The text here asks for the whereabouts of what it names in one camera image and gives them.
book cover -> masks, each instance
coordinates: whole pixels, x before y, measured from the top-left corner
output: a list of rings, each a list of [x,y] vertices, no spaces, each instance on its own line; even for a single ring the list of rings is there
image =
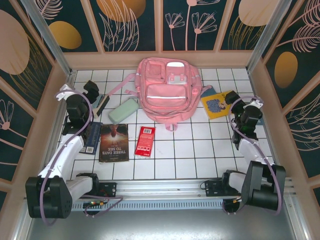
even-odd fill
[[[226,104],[225,98],[231,91],[225,91],[201,98],[202,105],[209,119],[216,119],[228,115],[230,105]]]
[[[101,126],[99,162],[124,162],[129,160],[128,124]]]
[[[101,132],[101,122],[93,122],[91,124],[90,135],[84,145],[84,147],[80,150],[81,154],[91,154],[95,155],[98,148],[100,132]]]
[[[201,98],[215,95],[216,93],[217,93],[216,90],[213,87],[210,87],[209,89],[204,91],[204,93],[201,94]]]

enclosure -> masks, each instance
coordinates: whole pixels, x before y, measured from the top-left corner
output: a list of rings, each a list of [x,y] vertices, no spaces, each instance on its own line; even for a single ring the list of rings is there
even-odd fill
[[[320,239],[319,44],[319,0],[2,0],[2,239],[257,239],[258,229],[259,239]],[[232,144],[229,120],[209,120],[199,103],[173,133],[138,109],[122,122],[128,124],[129,161],[101,164],[99,152],[79,153],[68,179],[93,172],[116,182],[126,203],[166,200],[189,207],[122,206],[101,218],[114,220],[107,226],[87,219],[76,205],[51,228],[29,217],[26,180],[65,140],[66,103],[55,94],[64,83],[83,92],[89,80],[107,94],[149,57],[188,61],[203,86],[217,93],[234,90],[263,99],[259,143],[287,177],[279,216],[254,207],[223,215],[222,198],[208,199],[201,190],[203,181],[227,169],[246,172],[248,164]],[[108,113],[130,97],[127,89],[135,91],[133,81],[110,97],[94,121],[110,124]],[[134,155],[141,126],[156,127],[149,159]],[[130,219],[136,219],[132,227],[121,229]]]

blue book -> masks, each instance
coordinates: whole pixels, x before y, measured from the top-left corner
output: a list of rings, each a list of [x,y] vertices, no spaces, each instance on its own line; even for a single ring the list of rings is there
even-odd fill
[[[84,145],[80,150],[81,154],[91,154],[95,155],[98,148],[100,133],[101,133],[101,122],[93,122],[91,125],[90,135]]]
[[[201,98],[215,95],[216,93],[217,92],[215,91],[214,87],[211,87],[211,88],[207,89],[204,93],[201,94]]]

dark teal wallpaper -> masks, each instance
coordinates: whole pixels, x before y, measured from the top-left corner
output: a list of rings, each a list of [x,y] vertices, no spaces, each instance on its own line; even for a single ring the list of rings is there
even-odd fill
[[[0,212],[5,203],[7,193],[5,191],[0,191]]]
[[[225,6],[224,0],[164,0],[163,50],[213,50]]]
[[[0,178],[11,181],[33,117],[0,89]]]
[[[98,51],[80,0],[35,3],[64,53]]]
[[[318,202],[318,205],[319,205],[319,207],[320,207],[320,187],[314,188],[314,189],[313,189],[313,193],[314,193],[315,198],[316,198],[316,200],[317,200],[317,202]]]
[[[282,107],[320,71],[319,44],[319,0],[306,0],[265,65]]]
[[[320,174],[320,84],[287,115],[292,136],[309,178]]]
[[[154,0],[90,0],[106,52],[155,51]]]
[[[281,30],[282,26],[284,25],[285,21],[287,20],[289,14],[291,13],[292,8],[295,6],[295,4],[297,3],[298,0],[292,0],[292,2],[290,3],[290,6],[288,8],[288,10],[286,11],[284,17],[282,18],[277,30],[275,31],[275,33],[273,34],[272,38],[270,39],[268,45],[266,46],[265,50],[262,53],[262,58],[265,58],[265,55],[267,54],[267,52],[269,51],[271,45],[274,42],[274,39],[276,38],[276,36],[278,35],[279,31]]]
[[[52,65],[7,0],[0,23],[0,77],[37,109]]]
[[[236,0],[221,50],[253,50],[278,0]]]

backpack handle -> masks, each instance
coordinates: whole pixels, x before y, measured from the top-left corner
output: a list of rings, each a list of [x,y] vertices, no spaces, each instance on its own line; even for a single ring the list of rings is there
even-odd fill
[[[165,129],[167,129],[170,132],[174,132],[178,129],[178,123],[172,123],[172,124],[165,124]]]

